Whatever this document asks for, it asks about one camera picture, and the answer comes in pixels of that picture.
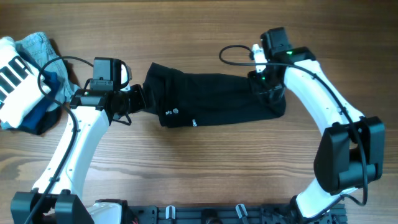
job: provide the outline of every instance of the wooden table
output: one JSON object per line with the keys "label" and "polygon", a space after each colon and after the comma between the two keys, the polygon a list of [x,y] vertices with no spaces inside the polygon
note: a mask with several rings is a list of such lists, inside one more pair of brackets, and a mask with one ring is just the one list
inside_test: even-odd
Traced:
{"label": "wooden table", "polygon": [[[0,36],[18,40],[44,31],[62,55],[115,57],[142,83],[152,62],[189,73],[246,76],[252,68],[218,60],[226,45],[259,43],[284,26],[291,43],[307,46],[340,93],[386,125],[384,173],[369,185],[369,203],[346,201],[350,223],[398,219],[398,16],[396,2],[218,1],[2,4]],[[235,52],[231,60],[245,61]],[[73,66],[82,86],[91,68]],[[162,128],[139,113],[132,126],[113,123],[87,174],[83,203],[124,198],[130,205],[285,203],[313,179],[320,133],[287,91],[279,119],[243,124]],[[17,190],[28,191],[47,166],[65,129],[66,113],[42,136],[0,132],[0,223],[11,223]],[[361,198],[359,190],[355,196]]]}

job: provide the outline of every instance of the blue fabric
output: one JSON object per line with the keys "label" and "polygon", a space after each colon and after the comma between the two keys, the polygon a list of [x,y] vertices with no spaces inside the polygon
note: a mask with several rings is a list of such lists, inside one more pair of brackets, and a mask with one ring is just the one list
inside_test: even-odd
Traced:
{"label": "blue fabric", "polygon": [[[18,53],[24,60],[40,70],[40,67],[35,62],[30,60],[30,58],[24,52]],[[48,85],[51,89],[49,95],[54,98],[58,92],[58,89],[60,88],[60,82],[57,79],[57,73],[44,71],[43,76],[45,77],[44,83]],[[40,100],[40,102],[35,107],[33,107],[29,114],[25,116],[20,126],[31,130],[35,129],[37,123],[39,123],[39,121],[43,118],[45,112],[51,104],[52,102],[47,98],[43,98],[42,100]]]}

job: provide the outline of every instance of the cable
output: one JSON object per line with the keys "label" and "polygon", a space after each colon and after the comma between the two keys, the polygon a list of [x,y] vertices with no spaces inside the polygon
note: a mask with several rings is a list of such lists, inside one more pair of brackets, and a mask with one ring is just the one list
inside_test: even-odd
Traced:
{"label": "cable", "polygon": [[87,89],[88,84],[90,83],[90,81],[92,81],[93,78],[89,78],[86,80],[85,86],[83,87],[84,90]]}
{"label": "cable", "polygon": [[44,190],[44,192],[42,193],[42,195],[40,196],[39,200],[37,201],[37,203],[35,204],[35,206],[33,207],[32,211],[29,213],[29,216],[26,218],[25,224],[29,224],[30,221],[32,220],[33,216],[37,213],[37,211],[40,209],[41,204],[43,203],[45,196],[47,194],[49,194],[51,188],[53,187],[54,183],[56,183],[58,181],[58,176],[62,170],[63,165],[65,164],[65,161],[67,160],[69,153],[72,149],[73,143],[75,142],[76,139],[76,134],[78,132],[78,123],[76,120],[75,115],[72,113],[72,111],[66,107],[64,104],[62,104],[61,102],[57,101],[55,98],[52,98],[50,95],[48,95],[46,92],[43,91],[42,89],[42,85],[41,85],[41,76],[44,73],[45,68],[50,65],[52,62],[56,61],[56,60],[63,60],[63,59],[75,59],[81,62],[86,63],[87,65],[94,67],[94,65],[92,63],[87,62],[86,60],[83,60],[81,58],[78,57],[73,57],[73,56],[64,56],[64,57],[57,57],[54,59],[49,60],[46,64],[44,64],[44,66],[42,67],[42,69],[40,69],[39,71],[39,75],[37,76],[37,86],[40,90],[40,92],[44,95],[44,97],[46,97],[48,100],[50,100],[53,103],[58,104],[59,106],[61,106],[71,117],[72,122],[73,122],[73,129],[72,129],[72,137],[70,138],[70,142],[69,145],[67,147],[67,150],[65,151],[65,154],[63,155],[60,164],[57,167],[57,170],[54,172],[53,177],[51,177],[50,179],[50,183],[48,184],[47,188]]}
{"label": "cable", "polygon": [[303,68],[303,67],[300,67],[300,66],[297,66],[297,65],[291,65],[291,64],[287,64],[287,63],[272,63],[272,62],[271,63],[239,63],[239,62],[230,62],[230,61],[227,61],[227,60],[223,59],[223,57],[222,57],[223,52],[225,50],[227,50],[227,49],[234,48],[234,46],[239,46],[241,48],[250,50],[249,47],[242,47],[242,45],[230,45],[230,46],[224,47],[223,49],[221,49],[220,53],[218,54],[218,57],[219,57],[219,59],[222,62],[224,62],[224,63],[226,63],[228,65],[237,65],[237,66],[275,65],[275,66],[296,68],[298,70],[301,70],[301,71],[309,74],[314,79],[318,80],[318,82],[320,82],[326,88],[326,90],[328,90],[328,92],[331,95],[331,97],[333,97],[333,99],[336,101],[337,105],[341,108],[341,112],[347,118],[349,128],[350,128],[350,130],[352,130],[352,132],[354,134],[354,138],[355,138],[356,142],[358,143],[358,147],[359,147],[359,151],[360,151],[360,155],[361,155],[362,175],[363,175],[363,199],[362,199],[362,202],[360,202],[358,199],[354,198],[351,195],[342,194],[342,195],[340,195],[340,199],[337,200],[336,203],[338,203],[340,200],[342,200],[344,198],[349,198],[354,203],[356,203],[357,205],[365,206],[366,203],[368,202],[368,170],[366,169],[365,150],[363,148],[362,140],[359,137],[358,130],[354,126],[353,120],[348,115],[348,112],[347,112],[346,108],[343,106],[343,104],[340,102],[340,100],[337,98],[337,96],[331,90],[331,88],[321,78],[319,78],[319,76],[317,74],[309,71],[306,68]]}
{"label": "cable", "polygon": [[132,124],[132,122],[131,122],[131,118],[129,117],[129,113],[126,111],[126,114],[124,116],[126,117],[128,122],[120,121],[120,120],[116,120],[116,119],[112,119],[112,121],[130,126]]}

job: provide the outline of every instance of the black cloth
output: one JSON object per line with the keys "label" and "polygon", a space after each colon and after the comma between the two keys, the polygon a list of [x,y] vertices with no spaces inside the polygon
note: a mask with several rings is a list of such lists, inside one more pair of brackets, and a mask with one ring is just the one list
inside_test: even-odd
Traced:
{"label": "black cloth", "polygon": [[189,74],[153,63],[143,89],[149,113],[162,126],[209,126],[278,118],[285,98],[272,106],[254,95],[248,78],[223,74]]}
{"label": "black cloth", "polygon": [[58,107],[52,111],[45,112],[44,116],[42,117],[42,119],[40,119],[40,121],[37,123],[34,129],[30,129],[28,127],[21,125],[17,129],[10,128],[8,130],[20,130],[30,134],[41,135],[44,132],[46,132],[48,129],[52,128],[52,126],[54,126],[58,122],[58,120],[61,117],[61,113],[62,113],[61,107]]}

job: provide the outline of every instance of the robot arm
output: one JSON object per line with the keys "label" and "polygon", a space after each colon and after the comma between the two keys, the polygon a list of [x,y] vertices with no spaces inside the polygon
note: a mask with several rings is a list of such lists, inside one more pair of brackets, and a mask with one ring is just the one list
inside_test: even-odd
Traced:
{"label": "robot arm", "polygon": [[[296,65],[317,74],[344,105],[364,145],[368,182],[379,179],[382,174],[384,125],[377,117],[365,118],[360,111],[353,108],[327,80],[309,49],[292,49],[283,28],[272,29],[261,38],[263,48],[255,45],[252,51],[253,59],[261,64],[255,64],[256,71],[248,74],[251,82],[263,86],[263,89],[259,89],[262,91],[259,96],[266,103],[272,104],[273,101],[281,99],[284,88],[291,90],[311,114],[322,135],[314,160],[315,179],[306,190],[294,196],[290,203],[291,211],[296,214],[292,222],[306,223],[327,212],[341,200],[342,195],[363,187],[362,163],[358,156],[359,149],[349,149],[350,142],[355,140],[353,130],[342,113],[343,108],[338,106],[329,90],[302,70],[274,66],[272,63]],[[145,108],[141,86],[134,85],[129,89],[128,86],[115,84],[124,83],[125,80],[119,77],[121,75],[118,72],[109,73],[115,68],[118,71],[123,70],[119,64],[120,61],[116,59],[96,58],[90,90],[78,90],[70,104],[78,120],[79,131],[57,182],[50,189],[44,207],[39,210],[42,213],[48,211],[49,206],[55,207],[57,221],[69,219],[67,223],[75,223],[78,218],[79,223],[117,224],[123,223],[122,217],[131,213],[127,204],[116,203],[113,200],[100,201],[87,209],[79,200],[94,151],[114,115],[122,116]],[[25,222],[37,198],[49,185],[49,180],[53,177],[54,170],[58,167],[71,139],[71,121],[69,117],[60,144],[32,191],[17,192],[14,196],[11,213],[15,223]],[[77,211],[81,212],[80,216],[70,215]],[[41,218],[40,213],[34,217],[36,220]]]}
{"label": "robot arm", "polygon": [[368,182],[379,179],[382,174],[384,125],[377,117],[365,118],[362,112],[350,105],[329,82],[309,49],[292,49],[283,28],[269,30],[261,39],[264,48],[258,45],[252,48],[253,59],[259,65],[256,65],[256,74],[249,73],[249,78],[264,84],[268,102],[279,98],[279,86],[291,90],[311,114],[322,135],[314,161],[316,178],[292,200],[298,213],[296,219],[305,222],[327,212],[341,200],[342,195],[350,194],[363,186],[359,149],[349,149],[350,142],[354,141],[352,130],[348,127],[349,121],[324,85],[302,70],[294,67],[264,66],[264,62],[305,68],[315,73],[330,88],[361,135]]}

